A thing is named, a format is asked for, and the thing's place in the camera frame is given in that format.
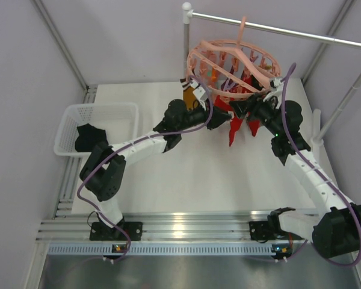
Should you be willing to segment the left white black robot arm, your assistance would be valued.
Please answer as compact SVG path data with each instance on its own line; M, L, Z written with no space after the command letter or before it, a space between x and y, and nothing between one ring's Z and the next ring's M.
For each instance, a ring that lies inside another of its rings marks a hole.
M172 100L163 119L147 134L113 146L105 142L94 146L79 174L80 189L85 188L94 196L86 203L94 207L98 218L91 225L91 241L129 241L134 237L134 229L141 229L140 223L125 222L117 201L127 167L172 150L183 133L200 128L212 130L231 119L227 111L212 104L194 105L193 110L188 110L183 100Z

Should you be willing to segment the pink round clip hanger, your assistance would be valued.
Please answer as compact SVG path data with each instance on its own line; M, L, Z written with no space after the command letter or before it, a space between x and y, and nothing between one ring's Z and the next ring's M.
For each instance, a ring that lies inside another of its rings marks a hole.
M217 40L235 41L236 39L217 39ZM217 40L204 40L204 41L212 43ZM236 76L240 80L244 81L245 83L246 83L245 80L247 78L251 77L250 72L245 71L244 65L242 63L239 63L237 68L233 68L233 66L232 66L233 62L234 62L233 56L231 56L230 54L223 55L221 52L218 52L218 51L207 52L203 47L200 46L200 42L197 46L195 46L192 49L196 48L198 53L202 54L205 57L208 56L209 59L211 61L213 61L215 64L218 64L220 61L223 60L224 61L223 70L225 72L234 74L234 76ZM236 99L245 100L254 93L261 93L261 94L274 93L274 92L270 92L270 91L267 92L264 90L264 88L262 90L257 90L256 92L251 92L250 90L247 90L245 87L235 83L233 80L229 79L227 76L220 74L220 73L217 73L215 75L217 78L215 81L213 81L212 77L211 77L212 67L207 65L206 63L199 62L198 57L196 55L194 56L193 61L195 63L193 64L194 68L193 68L193 71L191 72L191 75L195 76L200 82L204 83L210 89L210 91L212 92L212 94L214 96L220 95L220 96L232 98L234 100L236 100ZM281 73L282 73L282 71L280 68L280 73L277 74L277 77L282 77Z

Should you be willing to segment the red black sock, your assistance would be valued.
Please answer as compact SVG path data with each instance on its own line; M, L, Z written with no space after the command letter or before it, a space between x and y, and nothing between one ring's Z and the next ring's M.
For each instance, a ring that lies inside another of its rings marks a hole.
M233 145L235 135L238 132L238 130L240 129L242 123L243 123L243 120L237 118L236 116L234 116L233 119L230 121L229 146Z

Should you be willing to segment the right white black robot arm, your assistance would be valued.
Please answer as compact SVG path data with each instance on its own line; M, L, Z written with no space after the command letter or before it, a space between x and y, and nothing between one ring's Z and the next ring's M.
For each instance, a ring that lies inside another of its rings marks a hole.
M300 134L302 109L295 101L277 104L273 96L265 101L252 95L244 101L231 101L236 117L258 120L273 134L273 154L289 170L316 208L309 216L286 207L268 216L268 230L274 238L292 233L310 241L326 259L361 250L361 205L346 197L315 159Z

